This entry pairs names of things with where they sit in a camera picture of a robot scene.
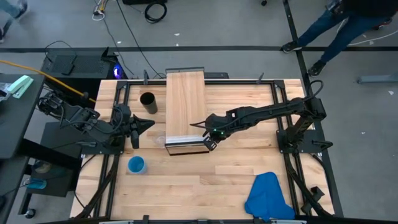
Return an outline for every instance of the jeans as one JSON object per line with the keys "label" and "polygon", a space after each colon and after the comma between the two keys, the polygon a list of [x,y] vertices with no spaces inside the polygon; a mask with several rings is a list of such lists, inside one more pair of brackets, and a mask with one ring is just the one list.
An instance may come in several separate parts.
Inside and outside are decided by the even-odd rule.
{"label": "jeans", "polygon": [[0,0],[0,10],[10,14],[13,18],[17,17],[21,11],[17,6],[13,6],[7,0]]}
{"label": "jeans", "polygon": [[297,44],[301,47],[308,45],[319,35],[336,26],[346,18],[349,18],[348,22],[340,29],[334,41],[325,50],[325,53],[321,57],[321,62],[329,62],[343,51],[355,38],[389,19],[387,17],[363,17],[351,11],[344,12],[338,16],[332,16],[331,12],[326,10],[298,39]]}

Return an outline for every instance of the small light green object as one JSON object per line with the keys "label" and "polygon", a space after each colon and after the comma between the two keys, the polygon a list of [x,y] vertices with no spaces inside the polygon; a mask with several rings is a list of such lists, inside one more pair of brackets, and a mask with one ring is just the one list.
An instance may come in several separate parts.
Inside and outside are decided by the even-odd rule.
{"label": "small light green object", "polygon": [[7,91],[12,94],[14,98],[19,99],[25,91],[28,89],[30,84],[32,84],[33,78],[24,75],[23,77],[18,78],[11,86],[7,88]]}

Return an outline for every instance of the wooden tabletop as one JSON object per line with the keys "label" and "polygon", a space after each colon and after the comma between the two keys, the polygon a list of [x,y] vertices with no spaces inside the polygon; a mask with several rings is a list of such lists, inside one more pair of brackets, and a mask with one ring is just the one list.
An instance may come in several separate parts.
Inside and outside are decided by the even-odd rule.
{"label": "wooden tabletop", "polygon": [[[95,110],[107,121],[112,112],[116,82],[103,80],[98,93]],[[303,97],[300,80],[285,80],[285,86],[288,99]],[[146,113],[139,102],[140,95],[147,91],[155,95],[159,108],[153,115]],[[275,135],[276,119],[234,133],[209,154],[169,156],[164,147],[165,99],[165,85],[134,85],[130,89],[131,111],[139,118],[153,119],[156,124],[140,136],[140,149],[133,150],[130,140],[126,141],[114,192],[113,220],[142,220],[143,215],[149,215],[151,220],[252,219],[244,211],[244,203],[255,176],[265,172],[274,172],[278,176],[285,201],[291,205],[284,160]],[[269,85],[207,85],[206,103],[208,114],[224,116],[225,111],[233,108],[261,107],[273,104],[273,100]],[[297,116],[292,118],[294,122],[298,119]],[[129,173],[127,162],[132,156],[145,159],[145,175]],[[320,204],[333,213],[322,166],[308,154],[300,156],[307,187],[321,188],[325,196]],[[96,156],[80,173],[76,193],[83,204],[89,202],[98,188],[102,160],[103,156]],[[297,186],[296,191],[301,206]],[[101,214],[104,214],[105,206],[106,200],[103,200]],[[71,217],[81,210],[75,200]]]}

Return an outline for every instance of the metal stand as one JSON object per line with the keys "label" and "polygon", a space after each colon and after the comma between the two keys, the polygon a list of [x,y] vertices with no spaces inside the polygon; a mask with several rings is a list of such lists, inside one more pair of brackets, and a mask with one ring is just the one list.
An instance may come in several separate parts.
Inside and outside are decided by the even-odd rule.
{"label": "metal stand", "polygon": [[364,83],[395,83],[398,82],[398,72],[392,75],[369,75],[358,78],[359,84]]}

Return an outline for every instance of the gray concrete floor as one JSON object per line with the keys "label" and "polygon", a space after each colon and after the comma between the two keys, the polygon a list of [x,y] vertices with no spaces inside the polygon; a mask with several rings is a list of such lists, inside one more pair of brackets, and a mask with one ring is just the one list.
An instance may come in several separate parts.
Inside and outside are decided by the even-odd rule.
{"label": "gray concrete floor", "polygon": [[[290,0],[298,34],[322,13],[324,1]],[[291,35],[282,1],[269,0],[267,7],[260,0],[169,0],[169,13],[164,21],[148,24],[143,15],[122,5],[141,46],[210,46],[265,45],[280,46]],[[91,20],[93,1],[36,0],[31,1],[30,15],[14,24],[2,48],[36,48],[64,40],[73,47],[113,47],[103,22]],[[106,21],[120,47],[135,47],[118,11],[110,0]],[[389,34],[398,29],[398,20],[380,31],[369,31],[362,41]],[[311,46],[327,46],[336,28],[320,36]],[[375,46],[398,46],[397,36],[375,41]],[[275,51],[217,52],[146,52],[158,72],[172,67],[205,67],[209,72],[228,72],[231,78],[301,78],[295,54]],[[321,52],[304,52],[307,67]],[[138,75],[143,69],[153,72],[138,52],[122,52],[126,65]],[[358,85],[360,75],[382,75],[396,72],[398,52],[343,52],[325,68],[321,80],[325,88],[320,93],[328,117],[323,124],[325,137],[333,141],[331,163],[346,217],[397,220],[398,143],[395,137],[398,109],[398,86],[391,84]],[[40,68],[42,53],[0,54],[9,60]],[[0,64],[2,73],[31,73]],[[26,137],[40,142],[44,124],[52,121],[35,111]],[[41,223],[66,220],[73,195],[66,198],[35,195],[30,207],[37,216],[26,220],[17,216],[24,189],[20,189],[8,223]]]}

